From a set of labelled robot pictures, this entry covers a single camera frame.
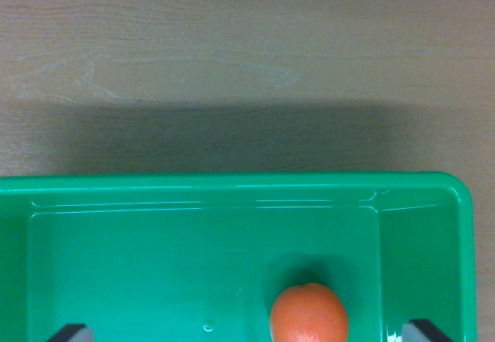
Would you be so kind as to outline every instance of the orange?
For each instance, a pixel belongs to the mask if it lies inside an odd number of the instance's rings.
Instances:
[[[346,342],[347,312],[337,294],[311,282],[284,290],[270,312],[274,342]]]

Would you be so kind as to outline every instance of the wooden table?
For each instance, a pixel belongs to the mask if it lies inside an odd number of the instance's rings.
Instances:
[[[495,0],[0,0],[0,174],[444,170],[495,339]]]

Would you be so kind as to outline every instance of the green plastic tray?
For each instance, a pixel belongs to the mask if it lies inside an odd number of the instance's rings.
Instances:
[[[0,340],[269,342],[285,287],[323,282],[349,342],[428,318],[476,340],[473,208],[443,173],[0,179]]]

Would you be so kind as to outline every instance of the water droplet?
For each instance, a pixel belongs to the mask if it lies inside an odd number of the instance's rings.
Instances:
[[[212,323],[206,323],[203,325],[203,330],[207,333],[213,331],[213,324]]]

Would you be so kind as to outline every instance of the mandarin orange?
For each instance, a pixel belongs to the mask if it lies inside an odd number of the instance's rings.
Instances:
[[[346,342],[349,319],[337,294],[312,282],[280,293],[271,308],[270,332],[274,342]]]

